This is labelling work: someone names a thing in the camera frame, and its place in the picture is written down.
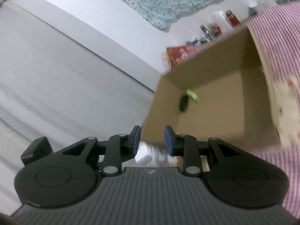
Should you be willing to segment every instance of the green object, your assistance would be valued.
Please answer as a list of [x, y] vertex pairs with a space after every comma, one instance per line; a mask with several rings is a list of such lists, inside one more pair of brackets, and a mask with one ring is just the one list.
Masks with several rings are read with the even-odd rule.
[[192, 98], [195, 102], [199, 102], [200, 98], [197, 96], [197, 94], [190, 89], [187, 89], [187, 95]]

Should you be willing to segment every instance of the open cardboard box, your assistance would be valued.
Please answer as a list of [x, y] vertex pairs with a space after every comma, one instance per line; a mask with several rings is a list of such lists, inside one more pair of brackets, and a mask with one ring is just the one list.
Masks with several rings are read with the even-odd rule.
[[[176, 134], [202, 141], [219, 137], [242, 149], [278, 145], [262, 53], [254, 41], [245, 28], [162, 76], [142, 140], [164, 144], [164, 128], [170, 125]], [[200, 102], [190, 99], [181, 114], [187, 89]]]

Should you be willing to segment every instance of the gray ribbed panel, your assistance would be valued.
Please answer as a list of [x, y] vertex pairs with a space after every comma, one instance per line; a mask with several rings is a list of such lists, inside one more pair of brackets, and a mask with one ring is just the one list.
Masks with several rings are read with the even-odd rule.
[[177, 168], [127, 168], [105, 178], [84, 201], [44, 210], [28, 205], [13, 218], [20, 225], [290, 225], [296, 220], [280, 206], [244, 210], [212, 196], [198, 178]]

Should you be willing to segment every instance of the pink striped fabric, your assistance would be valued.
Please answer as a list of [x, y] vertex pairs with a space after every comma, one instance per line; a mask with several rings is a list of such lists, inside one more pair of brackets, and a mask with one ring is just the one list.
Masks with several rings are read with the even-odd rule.
[[[274, 82], [295, 77], [300, 81], [300, 3], [275, 6], [260, 13], [246, 23], [262, 46], [267, 67]], [[245, 25], [234, 28], [212, 43], [199, 46], [184, 61], [212, 47], [244, 29]], [[299, 91], [295, 92], [300, 108]], [[300, 145], [277, 151], [253, 150], [254, 155], [280, 167], [289, 177], [290, 187], [283, 207], [294, 217], [300, 218]]]

